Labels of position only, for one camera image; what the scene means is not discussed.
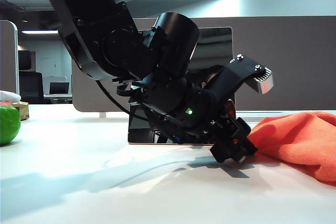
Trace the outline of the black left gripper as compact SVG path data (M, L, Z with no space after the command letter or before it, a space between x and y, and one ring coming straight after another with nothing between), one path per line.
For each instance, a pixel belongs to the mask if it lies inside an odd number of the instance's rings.
M215 160L241 163L257 147L248 139L251 128L235 119L234 94L248 83L265 93L266 67L244 55L226 65L193 69L181 78L156 70L136 86L129 119L129 143L213 143L213 128L228 118L228 143L211 148Z

